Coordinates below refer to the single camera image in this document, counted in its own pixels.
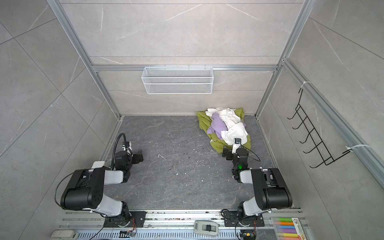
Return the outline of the purple cloth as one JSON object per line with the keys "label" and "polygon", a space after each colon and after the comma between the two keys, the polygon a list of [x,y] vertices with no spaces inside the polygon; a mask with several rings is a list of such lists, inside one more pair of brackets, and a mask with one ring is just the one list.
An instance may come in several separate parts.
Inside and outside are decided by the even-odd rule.
{"label": "purple cloth", "polygon": [[211,126],[207,130],[207,134],[216,134],[219,140],[223,140],[222,132],[228,131],[225,122],[220,118],[219,113],[212,114]]}

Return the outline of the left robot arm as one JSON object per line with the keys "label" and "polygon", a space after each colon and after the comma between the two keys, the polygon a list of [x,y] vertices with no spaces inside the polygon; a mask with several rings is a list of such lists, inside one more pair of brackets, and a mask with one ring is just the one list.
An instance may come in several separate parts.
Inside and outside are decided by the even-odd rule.
{"label": "left robot arm", "polygon": [[142,151],[136,154],[125,133],[115,141],[111,166],[104,161],[94,162],[91,169],[75,170],[65,177],[70,178],[60,201],[55,203],[67,211],[90,211],[105,218],[105,228],[129,228],[135,231],[144,226],[146,212],[131,212],[128,204],[104,194],[104,186],[127,183],[133,165],[144,160]]}

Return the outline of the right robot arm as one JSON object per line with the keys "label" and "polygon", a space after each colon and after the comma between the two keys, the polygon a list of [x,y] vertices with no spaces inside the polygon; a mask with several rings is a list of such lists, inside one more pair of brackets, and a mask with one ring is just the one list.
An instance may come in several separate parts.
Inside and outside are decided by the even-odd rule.
{"label": "right robot arm", "polygon": [[234,180],[241,184],[252,185],[254,190],[254,196],[241,202],[236,211],[221,210],[226,227],[263,227],[263,213],[292,207],[292,195],[278,168],[250,169],[249,151],[243,146],[235,151],[224,148],[222,157],[233,163]]}

